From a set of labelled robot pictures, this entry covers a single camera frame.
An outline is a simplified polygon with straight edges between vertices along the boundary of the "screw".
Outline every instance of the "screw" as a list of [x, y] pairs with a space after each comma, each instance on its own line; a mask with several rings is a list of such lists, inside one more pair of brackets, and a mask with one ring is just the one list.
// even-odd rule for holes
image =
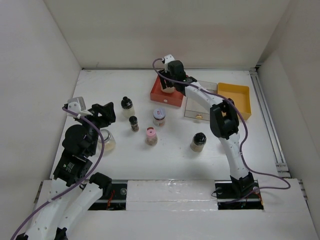
[[121, 188], [120, 189], [120, 194], [121, 195], [126, 195], [127, 194], [127, 189], [126, 188]]

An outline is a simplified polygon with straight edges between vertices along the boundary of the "white wall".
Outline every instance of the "white wall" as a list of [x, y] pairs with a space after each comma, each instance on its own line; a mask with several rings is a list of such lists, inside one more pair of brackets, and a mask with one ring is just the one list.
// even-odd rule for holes
[[250, 68], [290, 0], [44, 0], [84, 68]]
[[298, 0], [259, 69], [289, 170], [302, 179], [320, 235], [320, 0]]
[[42, 0], [0, 0], [0, 183], [49, 177], [80, 69]]

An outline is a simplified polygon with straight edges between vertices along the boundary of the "yellow box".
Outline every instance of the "yellow box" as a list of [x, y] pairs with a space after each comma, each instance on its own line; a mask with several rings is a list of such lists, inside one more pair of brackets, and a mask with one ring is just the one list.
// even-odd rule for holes
[[220, 82], [217, 93], [234, 101], [244, 120], [251, 116], [250, 88], [248, 86], [234, 85]]

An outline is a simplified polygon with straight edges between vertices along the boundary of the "bottle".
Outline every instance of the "bottle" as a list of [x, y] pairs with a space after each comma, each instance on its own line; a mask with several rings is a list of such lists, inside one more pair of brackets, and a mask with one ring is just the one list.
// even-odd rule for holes
[[124, 96], [121, 101], [122, 113], [126, 118], [135, 115], [135, 108], [130, 98]]
[[136, 117], [136, 116], [131, 116], [131, 117], [129, 118], [129, 122], [130, 122], [132, 131], [138, 132], [138, 131], [139, 131], [139, 126], [138, 126], [138, 119], [137, 119], [137, 117]]
[[151, 126], [146, 129], [146, 138], [145, 138], [145, 143], [154, 146], [158, 142], [158, 137], [156, 130]]
[[193, 136], [192, 142], [190, 144], [190, 148], [194, 152], [201, 152], [202, 149], [204, 149], [206, 141], [207, 141], [206, 135], [204, 135], [202, 132], [198, 132]]
[[[115, 140], [114, 136], [112, 136], [111, 132], [107, 129], [101, 129], [100, 132], [101, 132], [101, 134], [103, 136], [103, 140], [104, 140], [104, 152], [103, 153], [106, 153], [106, 152], [114, 149], [116, 146], [116, 140]], [[102, 142], [101, 142], [100, 137], [98, 138], [98, 143], [99, 143], [98, 146], [101, 149]]]
[[163, 125], [165, 125], [166, 122], [166, 111], [164, 108], [160, 107], [160, 108], [156, 108], [153, 111], [153, 123], [154, 125], [158, 126], [158, 127], [162, 127]]

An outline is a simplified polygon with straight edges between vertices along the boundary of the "pink lid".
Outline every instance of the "pink lid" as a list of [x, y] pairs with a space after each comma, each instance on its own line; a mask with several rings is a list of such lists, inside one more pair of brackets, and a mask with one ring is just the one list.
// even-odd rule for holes
[[153, 139], [156, 135], [156, 130], [152, 126], [146, 129], [146, 137], [148, 139]]

